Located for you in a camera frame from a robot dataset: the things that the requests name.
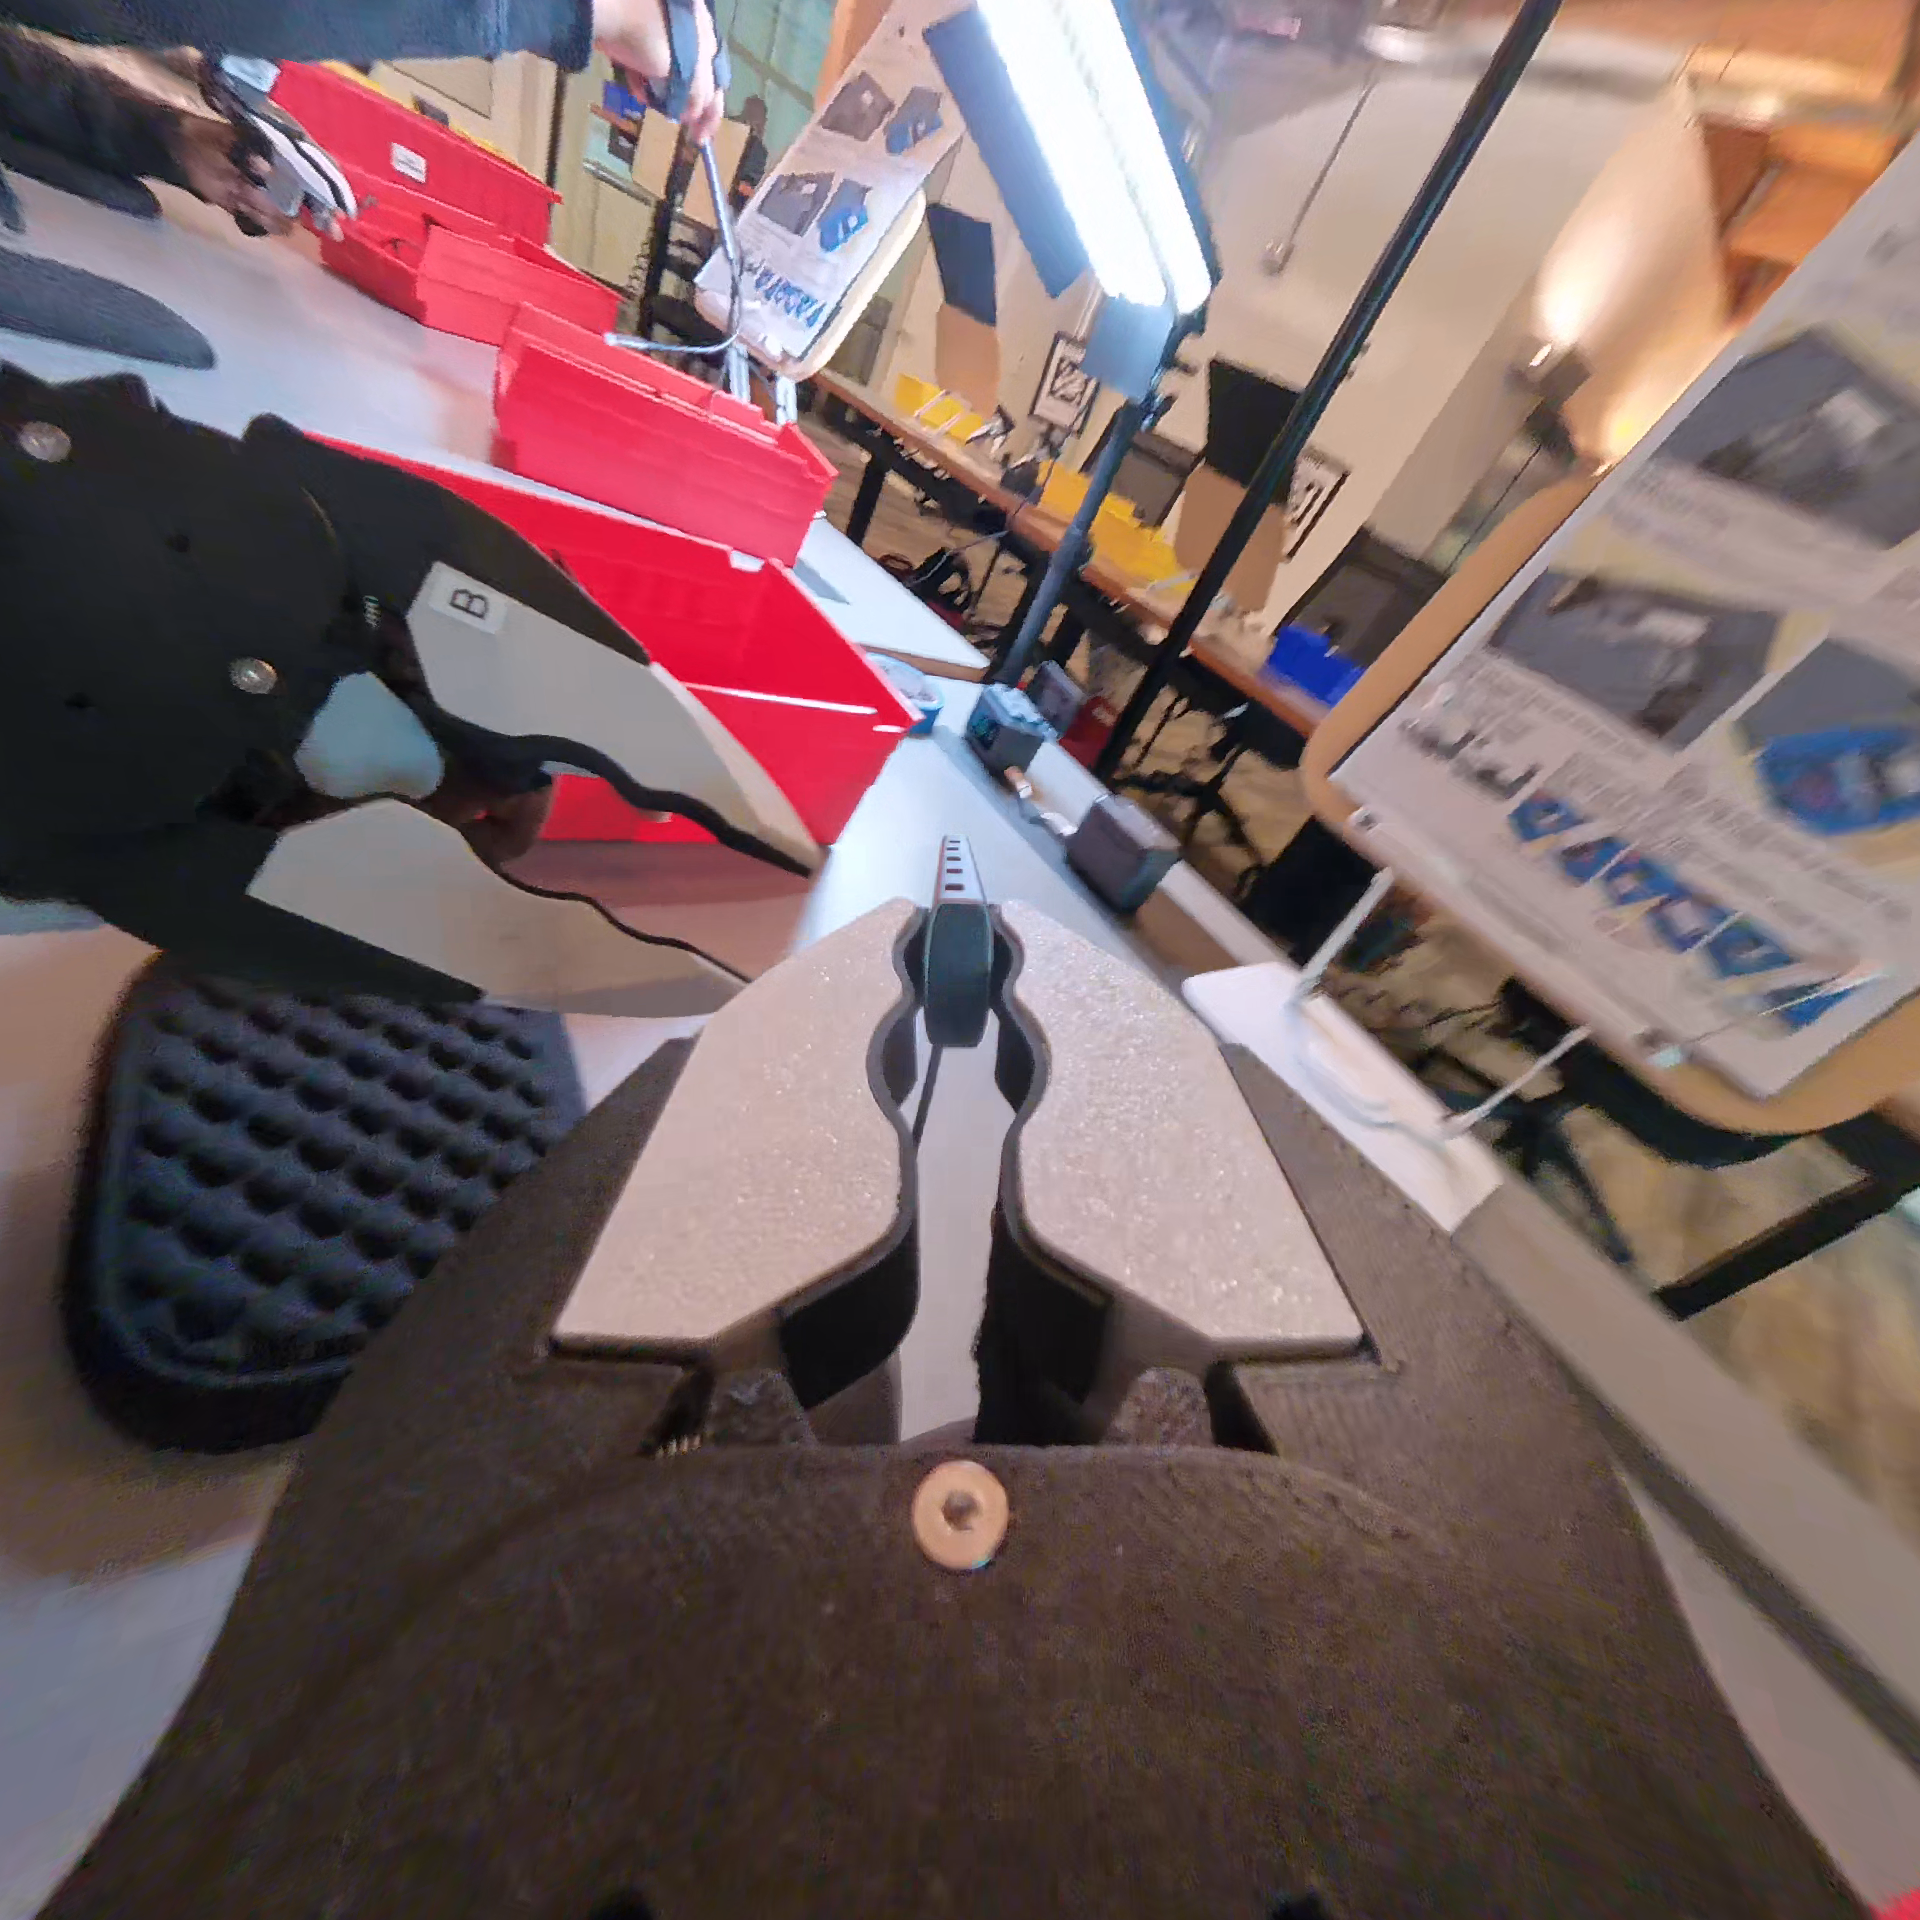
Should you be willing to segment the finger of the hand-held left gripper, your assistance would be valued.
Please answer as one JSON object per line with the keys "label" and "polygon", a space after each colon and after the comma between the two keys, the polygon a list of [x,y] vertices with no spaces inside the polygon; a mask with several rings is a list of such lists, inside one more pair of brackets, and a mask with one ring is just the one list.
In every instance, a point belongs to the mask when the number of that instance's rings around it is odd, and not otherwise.
{"label": "finger of the hand-held left gripper", "polygon": [[379,665],[339,680],[298,751],[326,803],[408,800],[492,862],[532,846],[558,773],[812,877],[826,853],[761,763],[669,672],[436,562],[372,613]]}
{"label": "finger of the hand-held left gripper", "polygon": [[365,800],[283,833],[246,897],[523,1011],[706,1017],[747,983],[589,899],[518,887],[405,800]]}

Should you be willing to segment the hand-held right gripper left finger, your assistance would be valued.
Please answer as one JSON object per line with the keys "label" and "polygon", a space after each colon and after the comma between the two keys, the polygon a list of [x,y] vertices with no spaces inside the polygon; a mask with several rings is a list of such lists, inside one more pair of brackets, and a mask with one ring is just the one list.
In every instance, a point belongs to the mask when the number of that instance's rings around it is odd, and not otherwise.
{"label": "hand-held right gripper left finger", "polygon": [[553,1326],[553,1351],[779,1370],[803,1406],[881,1375],[920,1305],[921,1080],[891,899],[712,1016]]}

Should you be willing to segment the red plastic bin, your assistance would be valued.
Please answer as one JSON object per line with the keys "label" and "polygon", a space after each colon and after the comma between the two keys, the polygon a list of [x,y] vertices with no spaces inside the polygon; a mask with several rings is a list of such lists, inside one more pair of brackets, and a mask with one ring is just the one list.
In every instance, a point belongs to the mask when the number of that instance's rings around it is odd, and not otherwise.
{"label": "red plastic bin", "polygon": [[346,169],[545,248],[561,194],[467,130],[334,64],[280,67],[272,102]]}
{"label": "red plastic bin", "polygon": [[497,350],[494,464],[793,568],[834,464],[795,424],[521,304]]}
{"label": "red plastic bin", "polygon": [[499,347],[521,310],[609,331],[620,294],[514,238],[443,225],[349,225],[321,241],[337,280],[403,318],[452,338]]}
{"label": "red plastic bin", "polygon": [[905,742],[905,701],[790,569],[504,472],[322,441],[443,485],[558,562],[740,742],[818,845],[838,842]]}

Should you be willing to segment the white clipboard stand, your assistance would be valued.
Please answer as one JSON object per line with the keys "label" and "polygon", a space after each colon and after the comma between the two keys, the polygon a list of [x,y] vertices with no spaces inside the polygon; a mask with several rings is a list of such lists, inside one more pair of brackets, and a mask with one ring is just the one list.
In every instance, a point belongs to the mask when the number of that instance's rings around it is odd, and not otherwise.
{"label": "white clipboard stand", "polygon": [[1380,871],[1316,946],[1308,968],[1270,963],[1201,974],[1185,983],[1188,1009],[1225,1050],[1245,1051],[1354,1145],[1442,1233],[1456,1233],[1502,1185],[1498,1155],[1474,1126],[1521,1094],[1533,1066],[1467,1111],[1442,1102],[1326,993],[1332,963],[1395,887]]}

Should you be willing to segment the dark oval pad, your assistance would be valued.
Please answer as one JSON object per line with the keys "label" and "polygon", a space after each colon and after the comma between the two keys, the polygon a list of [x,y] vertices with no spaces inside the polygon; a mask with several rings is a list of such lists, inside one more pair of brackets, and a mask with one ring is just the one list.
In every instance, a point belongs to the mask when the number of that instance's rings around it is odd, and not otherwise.
{"label": "dark oval pad", "polygon": [[2,331],[114,352],[139,365],[211,370],[218,350],[169,304],[48,256],[2,250]]}

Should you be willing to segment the blue round item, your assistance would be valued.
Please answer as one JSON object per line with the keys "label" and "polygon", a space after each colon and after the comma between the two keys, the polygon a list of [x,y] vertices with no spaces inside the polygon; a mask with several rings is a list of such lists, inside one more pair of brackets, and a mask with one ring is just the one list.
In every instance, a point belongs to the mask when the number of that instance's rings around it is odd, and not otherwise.
{"label": "blue round item", "polygon": [[908,736],[930,736],[945,715],[945,687],[908,659],[873,648],[859,651],[873,672],[889,683],[898,702],[915,713]]}

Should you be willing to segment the black textured pad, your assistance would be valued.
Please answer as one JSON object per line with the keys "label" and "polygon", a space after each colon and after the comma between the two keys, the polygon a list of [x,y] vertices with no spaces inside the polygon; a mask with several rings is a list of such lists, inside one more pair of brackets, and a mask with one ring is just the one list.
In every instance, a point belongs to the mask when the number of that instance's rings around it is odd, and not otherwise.
{"label": "black textured pad", "polygon": [[308,1437],[584,1115],[561,1016],[150,961],[108,1026],[66,1214],[59,1318],[88,1402],[157,1453]]}

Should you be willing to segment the blue and black device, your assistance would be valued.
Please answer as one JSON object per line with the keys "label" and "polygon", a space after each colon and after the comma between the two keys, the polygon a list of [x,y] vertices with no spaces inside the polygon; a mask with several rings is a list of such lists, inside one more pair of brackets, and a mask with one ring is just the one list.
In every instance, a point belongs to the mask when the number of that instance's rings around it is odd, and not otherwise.
{"label": "blue and black device", "polygon": [[981,683],[963,738],[993,775],[1004,778],[1024,775],[1059,735],[1019,687]]}

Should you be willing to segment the wooden table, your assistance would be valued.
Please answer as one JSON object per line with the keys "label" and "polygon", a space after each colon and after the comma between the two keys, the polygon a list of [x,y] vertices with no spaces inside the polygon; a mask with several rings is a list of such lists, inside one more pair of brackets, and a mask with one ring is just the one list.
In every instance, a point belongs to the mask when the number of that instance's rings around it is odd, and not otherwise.
{"label": "wooden table", "polygon": [[[1019,560],[1048,558],[1064,545],[1067,523],[1037,502],[1006,488],[1002,472],[976,461],[961,441],[896,415],[837,373],[817,375],[812,386],[828,424],[857,443],[869,461],[848,520],[848,538],[854,545],[869,536],[886,477],[938,499],[950,520],[971,522],[978,513],[1000,515],[1004,545]],[[1064,606],[1081,621],[1086,633],[1141,657],[1145,665],[1162,650],[1182,602],[1185,589],[1139,586],[1099,558],[1089,558],[1064,589]],[[1259,663],[1250,663],[1244,651],[1213,633],[1194,637],[1172,669],[1198,670],[1232,687],[1237,702],[1262,706],[1298,736],[1315,733],[1329,713],[1323,705],[1270,680]]]}

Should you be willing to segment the blue plastic bin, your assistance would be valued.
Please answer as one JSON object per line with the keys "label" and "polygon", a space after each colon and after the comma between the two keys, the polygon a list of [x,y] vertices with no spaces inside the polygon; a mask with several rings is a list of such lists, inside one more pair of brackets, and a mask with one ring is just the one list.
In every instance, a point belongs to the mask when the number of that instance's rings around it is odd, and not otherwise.
{"label": "blue plastic bin", "polygon": [[1285,623],[1276,630],[1265,675],[1323,710],[1338,706],[1363,680],[1364,663],[1350,659],[1338,637]]}

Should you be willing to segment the small instruction sheet board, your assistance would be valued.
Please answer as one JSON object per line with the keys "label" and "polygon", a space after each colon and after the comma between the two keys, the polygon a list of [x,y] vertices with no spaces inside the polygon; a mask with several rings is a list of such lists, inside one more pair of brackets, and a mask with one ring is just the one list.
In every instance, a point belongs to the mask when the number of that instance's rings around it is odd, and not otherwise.
{"label": "small instruction sheet board", "polygon": [[756,373],[803,382],[826,368],[921,230],[933,179],[966,136],[928,34],[964,13],[886,7],[702,267],[698,312]]}

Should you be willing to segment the clipboard with instruction sheet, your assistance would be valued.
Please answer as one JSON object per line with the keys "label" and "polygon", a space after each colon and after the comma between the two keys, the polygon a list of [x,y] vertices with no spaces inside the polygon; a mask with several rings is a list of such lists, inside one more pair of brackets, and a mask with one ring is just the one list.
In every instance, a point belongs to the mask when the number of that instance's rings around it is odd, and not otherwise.
{"label": "clipboard with instruction sheet", "polygon": [[1808,1137],[1916,1094],[1912,138],[1585,488],[1312,738],[1315,815],[1656,1096]]}

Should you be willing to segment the black panel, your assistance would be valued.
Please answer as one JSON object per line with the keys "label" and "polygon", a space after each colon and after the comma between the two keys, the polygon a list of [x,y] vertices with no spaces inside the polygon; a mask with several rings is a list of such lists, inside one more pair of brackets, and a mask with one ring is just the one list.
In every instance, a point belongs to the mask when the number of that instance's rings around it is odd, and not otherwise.
{"label": "black panel", "polygon": [[1297,392],[1228,358],[1208,362],[1205,467],[1248,493],[1280,438]]}

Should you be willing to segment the led light bar on stand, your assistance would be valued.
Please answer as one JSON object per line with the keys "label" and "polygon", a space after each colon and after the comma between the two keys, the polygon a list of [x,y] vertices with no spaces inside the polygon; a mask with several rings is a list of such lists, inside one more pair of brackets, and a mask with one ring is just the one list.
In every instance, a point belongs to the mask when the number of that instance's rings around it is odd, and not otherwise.
{"label": "led light bar on stand", "polygon": [[1019,683],[1089,557],[1098,510],[1219,285],[1212,227],[1125,5],[974,2],[924,41],[1049,297],[1093,280],[1081,370],[1120,399],[1089,493],[995,670]]}

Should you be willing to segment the black stand pole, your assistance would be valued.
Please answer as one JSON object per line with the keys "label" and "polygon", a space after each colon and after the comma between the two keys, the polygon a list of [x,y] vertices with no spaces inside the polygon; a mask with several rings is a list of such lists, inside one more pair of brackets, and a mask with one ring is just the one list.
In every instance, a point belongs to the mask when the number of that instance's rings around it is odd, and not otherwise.
{"label": "black stand pole", "polygon": [[1136,742],[1150,710],[1171,682],[1172,669],[1185,659],[1188,643],[1198,637],[1202,618],[1224,594],[1232,569],[1259,533],[1267,513],[1273,506],[1286,506],[1293,469],[1309,446],[1315,429],[1321,425],[1339,386],[1357,366],[1361,352],[1370,343],[1385,306],[1402,289],[1410,263],[1421,251],[1428,232],[1452,202],[1459,182],[1467,175],[1473,158],[1481,150],[1481,143],[1489,138],[1505,103],[1545,41],[1560,13],[1560,2],[1517,5],[1517,13],[1505,31],[1494,55],[1464,103],[1461,114],[1448,133],[1448,141],[1433,158],[1420,190],[1384,246],[1376,266],[1370,270],[1356,301],[1338,326],[1334,337],[1316,362],[1301,399],[1286,415],[1282,433],[1277,433],[1277,438],[1268,443],[1244,502],[1210,552],[1208,562],[1201,568],[1185,603],[1171,621],[1166,637],[1148,661],[1136,690],[1120,711],[1120,718],[1113,722],[1112,736],[1093,763],[1093,773],[1098,778],[1105,781],[1118,773],[1120,761]]}

